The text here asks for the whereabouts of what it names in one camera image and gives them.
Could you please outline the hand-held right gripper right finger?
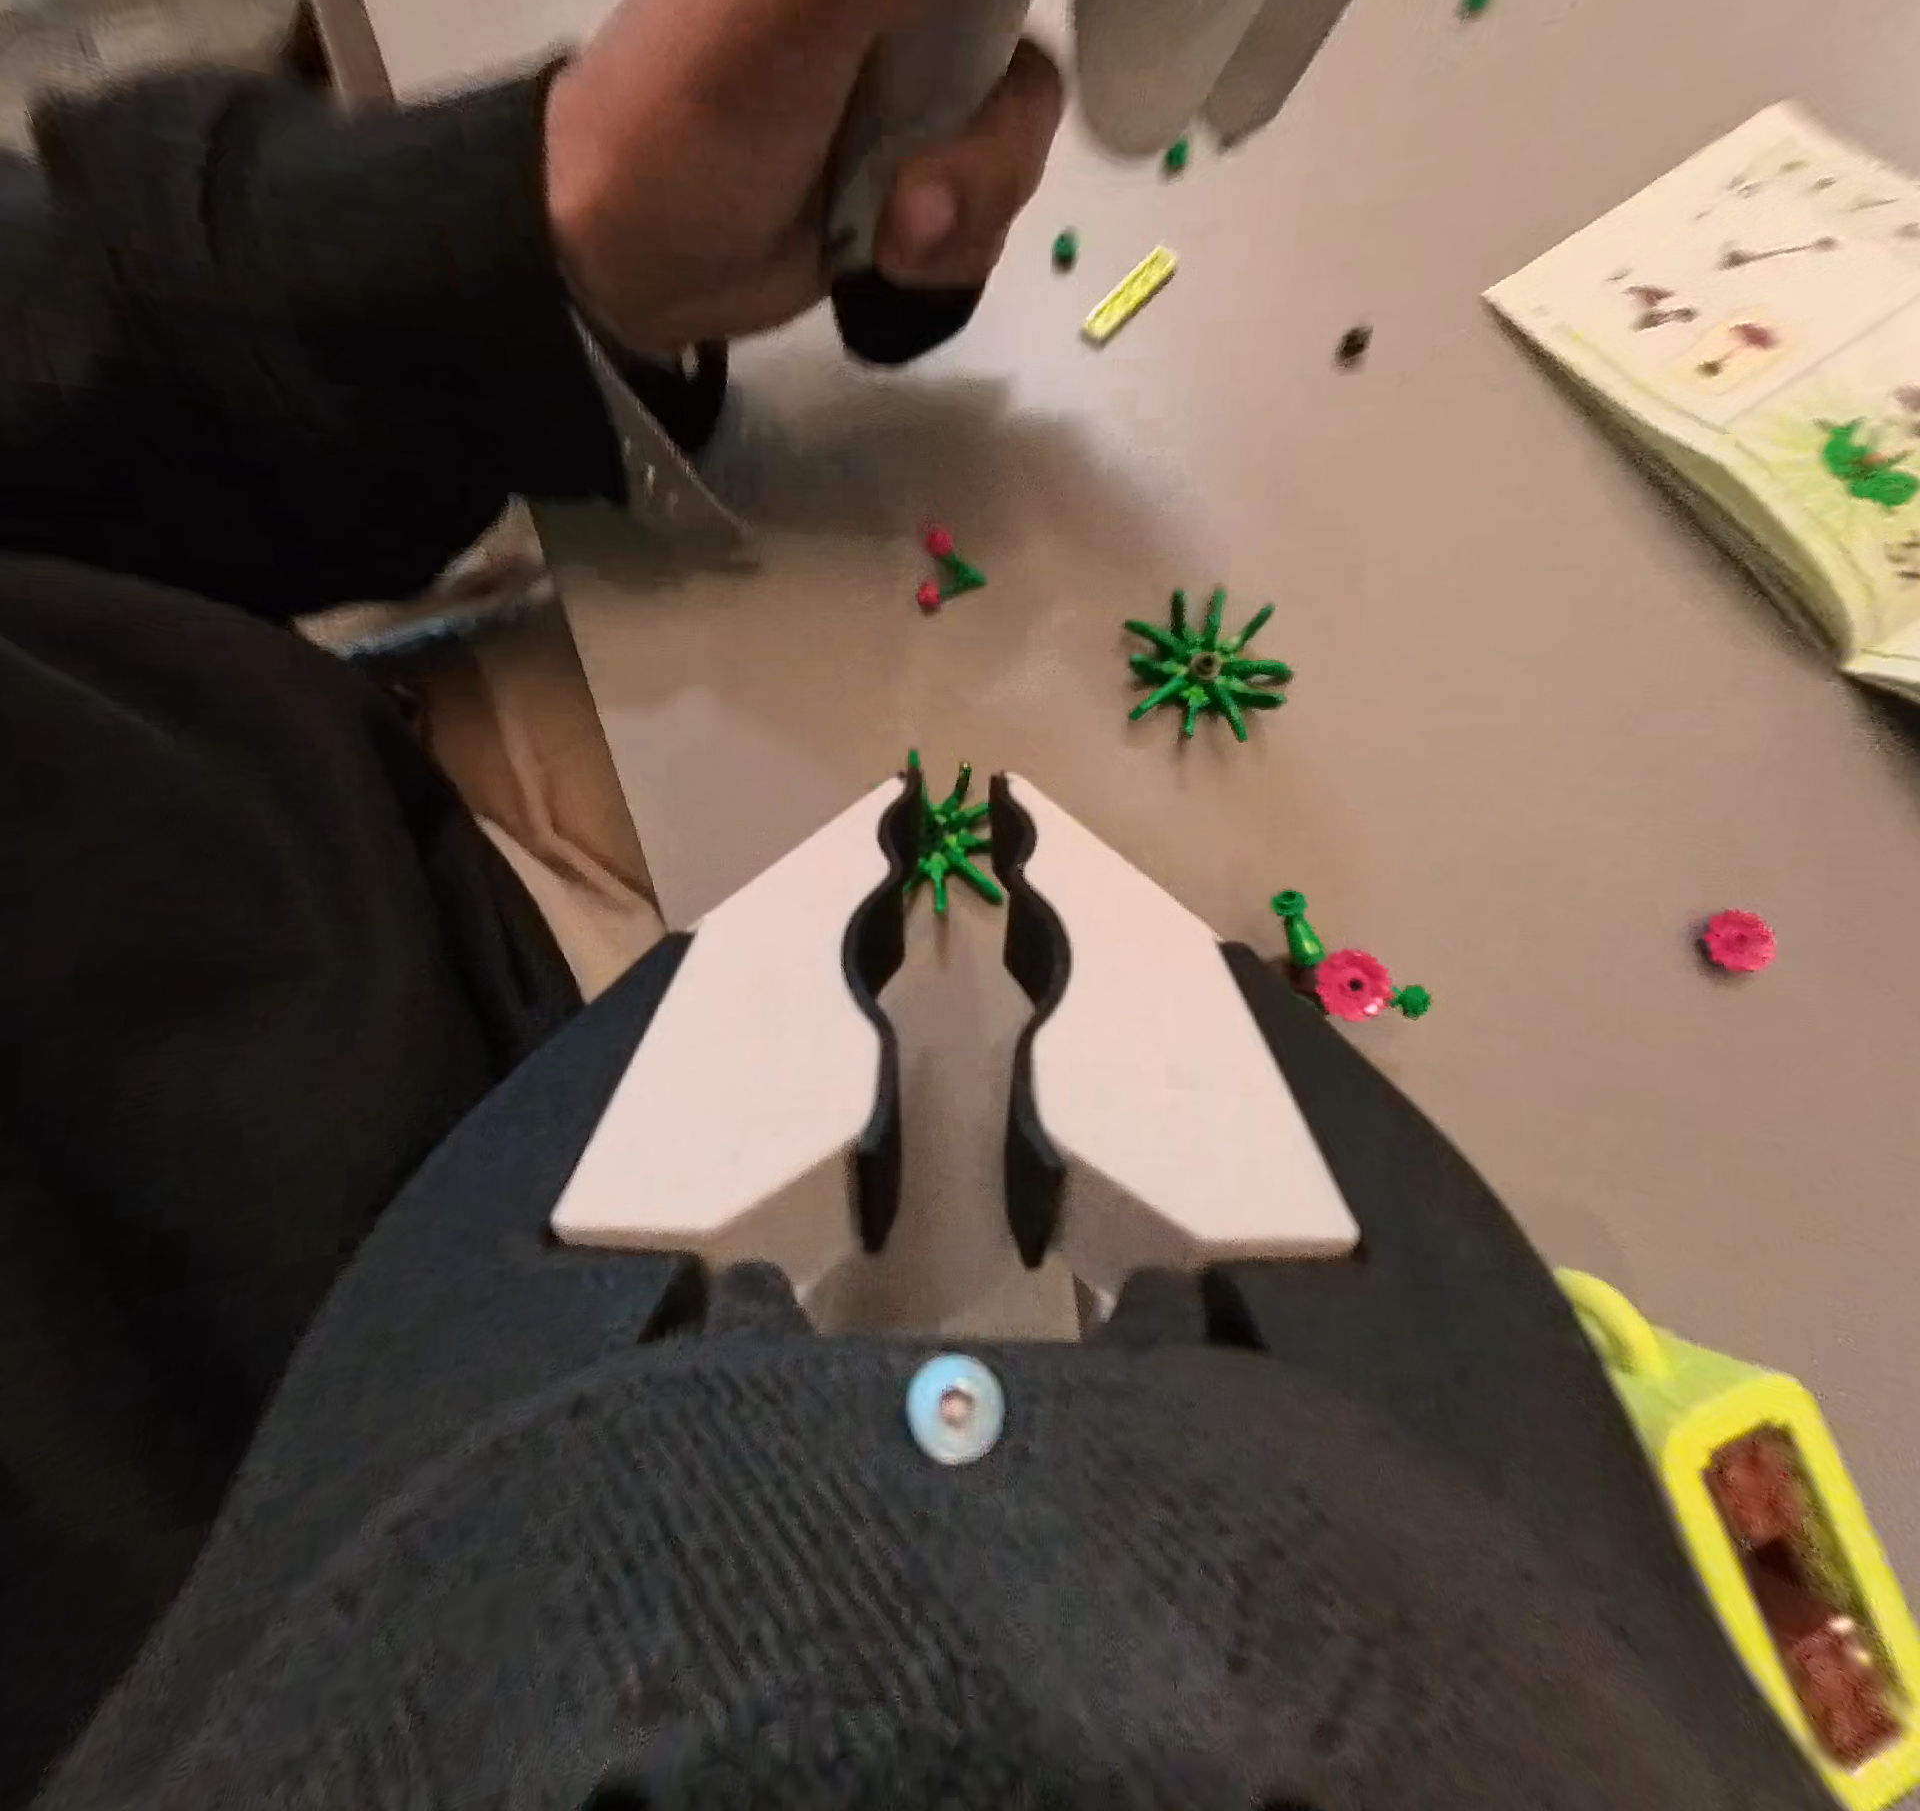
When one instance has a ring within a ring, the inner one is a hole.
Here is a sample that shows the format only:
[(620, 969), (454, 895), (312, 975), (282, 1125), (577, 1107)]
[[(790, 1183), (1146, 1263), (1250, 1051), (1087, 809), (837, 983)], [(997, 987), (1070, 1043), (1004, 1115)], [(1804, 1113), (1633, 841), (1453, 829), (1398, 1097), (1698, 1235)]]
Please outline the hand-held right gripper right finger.
[(1144, 1271), (1338, 1263), (1362, 1231), (1219, 935), (1030, 777), (988, 823), (1020, 995), (995, 1335), (1079, 1335)]

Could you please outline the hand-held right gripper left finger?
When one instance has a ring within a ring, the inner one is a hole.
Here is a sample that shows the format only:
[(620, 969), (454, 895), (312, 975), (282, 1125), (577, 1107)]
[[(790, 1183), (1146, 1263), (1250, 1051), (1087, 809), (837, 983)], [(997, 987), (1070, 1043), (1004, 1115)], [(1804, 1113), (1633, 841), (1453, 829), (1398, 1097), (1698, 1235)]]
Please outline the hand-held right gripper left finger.
[(569, 1247), (769, 1263), (805, 1295), (899, 1219), (921, 777), (848, 805), (671, 941), (665, 989), (548, 1215)]

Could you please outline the green toy leaf piece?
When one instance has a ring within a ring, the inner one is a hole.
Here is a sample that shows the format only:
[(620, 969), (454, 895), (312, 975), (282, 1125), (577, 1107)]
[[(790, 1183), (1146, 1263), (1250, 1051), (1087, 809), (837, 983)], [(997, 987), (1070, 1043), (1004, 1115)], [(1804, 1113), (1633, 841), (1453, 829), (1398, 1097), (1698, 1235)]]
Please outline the green toy leaf piece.
[(946, 793), (936, 793), (918, 749), (904, 761), (915, 783), (918, 813), (913, 847), (899, 885), (899, 903), (911, 909), (919, 895), (930, 897), (936, 917), (946, 917), (953, 885), (982, 899), (989, 909), (1004, 907), (1005, 893), (989, 873), (994, 855), (992, 803), (974, 793), (974, 769), (962, 761)]
[(1262, 715), (1286, 709), (1295, 671), (1262, 647), (1277, 605), (1259, 601), (1241, 621), (1229, 617), (1231, 597), (1213, 587), (1202, 605), (1174, 589), (1160, 617), (1125, 617), (1125, 671), (1134, 687), (1124, 711), (1128, 725), (1169, 713), (1177, 741), (1192, 741), (1204, 723), (1246, 743)]

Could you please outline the person's left forearm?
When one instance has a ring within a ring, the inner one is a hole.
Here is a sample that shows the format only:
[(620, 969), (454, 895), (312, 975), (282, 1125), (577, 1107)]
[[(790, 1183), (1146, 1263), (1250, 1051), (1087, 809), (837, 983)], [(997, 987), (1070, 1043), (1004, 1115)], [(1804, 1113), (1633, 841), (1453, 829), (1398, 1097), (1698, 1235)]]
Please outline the person's left forearm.
[(555, 70), (426, 104), (185, 70), (4, 154), (4, 619), (420, 597), (509, 501), (625, 503), (543, 206)]

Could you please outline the person's left hand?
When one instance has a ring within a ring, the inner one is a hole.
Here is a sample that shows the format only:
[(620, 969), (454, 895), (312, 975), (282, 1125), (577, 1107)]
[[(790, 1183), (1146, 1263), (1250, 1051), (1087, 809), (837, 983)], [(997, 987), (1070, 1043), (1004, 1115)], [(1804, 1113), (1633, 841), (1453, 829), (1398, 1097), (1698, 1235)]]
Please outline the person's left hand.
[(543, 106), (548, 222), (587, 320), (667, 356), (817, 306), (856, 82), (940, 2), (618, 0)]

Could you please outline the brown pot toy cactus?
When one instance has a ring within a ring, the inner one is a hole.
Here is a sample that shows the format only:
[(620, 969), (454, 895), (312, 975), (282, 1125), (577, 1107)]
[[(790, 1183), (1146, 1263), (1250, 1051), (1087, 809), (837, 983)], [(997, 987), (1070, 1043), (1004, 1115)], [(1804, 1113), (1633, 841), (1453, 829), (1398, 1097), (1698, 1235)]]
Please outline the brown pot toy cactus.
[(1365, 1023), (1390, 1011), (1407, 1021), (1428, 1015), (1431, 993), (1426, 987), (1398, 983), (1365, 949), (1332, 949), (1313, 927), (1304, 893), (1280, 889), (1268, 907), (1284, 937), (1277, 969), (1321, 1015), (1343, 1023)]

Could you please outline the yellow toy plate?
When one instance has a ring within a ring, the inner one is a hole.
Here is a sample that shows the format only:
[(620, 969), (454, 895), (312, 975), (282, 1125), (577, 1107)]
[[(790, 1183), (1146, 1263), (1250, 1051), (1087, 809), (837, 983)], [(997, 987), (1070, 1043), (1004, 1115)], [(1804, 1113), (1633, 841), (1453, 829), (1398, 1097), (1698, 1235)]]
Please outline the yellow toy plate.
[(1078, 338), (1089, 348), (1105, 348), (1176, 278), (1179, 258), (1166, 246), (1153, 246), (1085, 314)]

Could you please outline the person's tan trousers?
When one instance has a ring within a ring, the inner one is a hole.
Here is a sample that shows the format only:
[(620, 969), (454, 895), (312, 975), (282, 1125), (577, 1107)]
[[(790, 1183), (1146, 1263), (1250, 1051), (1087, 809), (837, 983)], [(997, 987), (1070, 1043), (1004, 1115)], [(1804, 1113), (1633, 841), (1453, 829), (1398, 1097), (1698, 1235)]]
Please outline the person's tan trousers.
[(423, 595), (346, 603), (297, 627), (400, 695), (585, 997), (664, 935), (611, 747), (521, 503)]

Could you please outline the toy instruction booklet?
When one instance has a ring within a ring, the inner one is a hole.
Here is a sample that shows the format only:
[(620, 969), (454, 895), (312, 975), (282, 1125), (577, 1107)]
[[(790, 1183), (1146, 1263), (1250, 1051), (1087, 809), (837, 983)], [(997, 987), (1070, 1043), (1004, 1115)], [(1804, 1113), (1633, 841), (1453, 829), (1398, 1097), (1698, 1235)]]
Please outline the toy instruction booklet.
[(1780, 102), (1482, 298), (1841, 675), (1916, 705), (1916, 178)]

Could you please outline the lime toy flower pot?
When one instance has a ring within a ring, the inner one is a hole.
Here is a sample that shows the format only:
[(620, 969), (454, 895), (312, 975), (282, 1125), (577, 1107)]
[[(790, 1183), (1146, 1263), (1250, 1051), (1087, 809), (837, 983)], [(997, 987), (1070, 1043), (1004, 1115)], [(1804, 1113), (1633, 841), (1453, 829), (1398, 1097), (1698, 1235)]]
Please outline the lime toy flower pot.
[(1840, 1805), (1894, 1807), (1917, 1785), (1916, 1617), (1815, 1397), (1554, 1279), (1749, 1679)]

